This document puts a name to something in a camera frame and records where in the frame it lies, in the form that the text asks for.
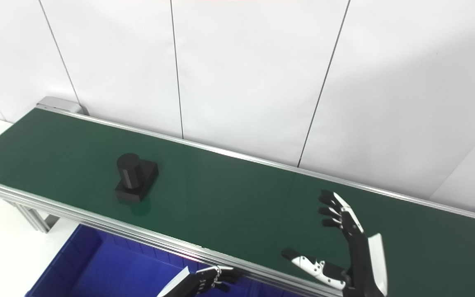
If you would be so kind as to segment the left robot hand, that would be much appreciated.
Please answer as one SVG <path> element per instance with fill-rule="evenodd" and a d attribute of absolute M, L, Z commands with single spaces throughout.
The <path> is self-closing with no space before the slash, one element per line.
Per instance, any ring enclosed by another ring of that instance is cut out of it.
<path fill-rule="evenodd" d="M 247 272 L 230 266 L 209 266 L 190 272 L 185 267 L 158 293 L 159 297 L 196 297 L 212 289 L 229 292 L 228 284 L 236 284 Z"/>

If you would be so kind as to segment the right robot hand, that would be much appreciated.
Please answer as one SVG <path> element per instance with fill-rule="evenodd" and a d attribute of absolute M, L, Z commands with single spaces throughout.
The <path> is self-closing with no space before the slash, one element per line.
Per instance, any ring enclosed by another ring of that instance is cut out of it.
<path fill-rule="evenodd" d="M 341 230 L 348 243 L 349 268 L 319 261 L 288 247 L 281 255 L 319 282 L 341 291 L 343 297 L 386 297 L 388 273 L 381 234 L 368 237 L 352 207 L 336 192 L 323 189 L 318 200 L 326 205 L 318 213 L 328 216 L 322 225 Z"/>

